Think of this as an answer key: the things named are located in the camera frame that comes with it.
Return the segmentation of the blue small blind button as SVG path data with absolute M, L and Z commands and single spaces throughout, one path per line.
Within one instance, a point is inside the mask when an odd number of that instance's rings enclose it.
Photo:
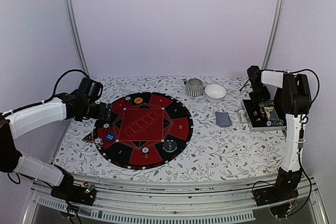
M 114 133 L 109 133 L 106 135 L 105 139 L 107 142 L 113 142 L 116 139 L 116 135 Z

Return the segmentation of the blue pink chip stack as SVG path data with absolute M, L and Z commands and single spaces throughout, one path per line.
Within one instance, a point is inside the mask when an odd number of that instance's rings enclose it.
M 103 139 L 100 137 L 97 137 L 94 139 L 94 143 L 97 148 L 102 148 L 103 147 Z

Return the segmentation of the orange big blind button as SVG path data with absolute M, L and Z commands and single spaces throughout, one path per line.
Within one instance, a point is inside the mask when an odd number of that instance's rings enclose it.
M 137 98 L 134 99 L 135 104 L 140 104 L 142 102 L 143 102 L 143 99 L 141 97 L 137 97 Z

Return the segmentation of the blue playing card deck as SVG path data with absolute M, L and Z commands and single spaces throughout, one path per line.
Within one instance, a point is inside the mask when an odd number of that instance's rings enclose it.
M 216 112 L 216 125 L 220 127 L 229 127 L 232 125 L 232 121 L 227 112 Z

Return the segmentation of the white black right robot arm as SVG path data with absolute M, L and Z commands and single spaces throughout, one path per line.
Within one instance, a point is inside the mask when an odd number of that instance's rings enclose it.
M 251 131 L 284 130 L 285 155 L 278 170 L 276 182 L 267 189 L 258 189 L 253 195 L 258 202 L 282 201 L 298 196 L 297 186 L 303 173 L 302 148 L 308 113 L 315 101 L 311 96 L 306 72 L 247 69 L 247 83 L 251 86 L 248 100 L 242 108 Z

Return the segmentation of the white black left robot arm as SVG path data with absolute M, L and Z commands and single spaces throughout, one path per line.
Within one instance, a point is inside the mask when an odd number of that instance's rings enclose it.
M 94 185 L 74 185 L 74 178 L 63 168 L 29 157 L 15 147 L 20 136 L 47 124 L 74 119 L 105 120 L 106 104 L 97 104 L 103 85 L 86 74 L 72 93 L 53 91 L 50 98 L 1 114 L 1 172 L 17 173 L 39 180 L 52 188 L 54 197 L 74 201 L 92 196 Z

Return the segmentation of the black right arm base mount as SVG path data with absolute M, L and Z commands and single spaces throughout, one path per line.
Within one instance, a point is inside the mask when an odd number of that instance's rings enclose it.
M 304 203 L 297 208 L 299 193 L 296 189 L 293 191 L 281 191 L 279 194 L 276 192 L 275 186 L 266 181 L 256 181 L 251 189 L 257 206 L 264 206 L 286 201 L 281 205 L 269 207 L 270 214 L 278 220 L 288 219 L 289 217 L 297 214 L 308 203 L 312 193 L 312 182 L 309 180 L 309 192 Z

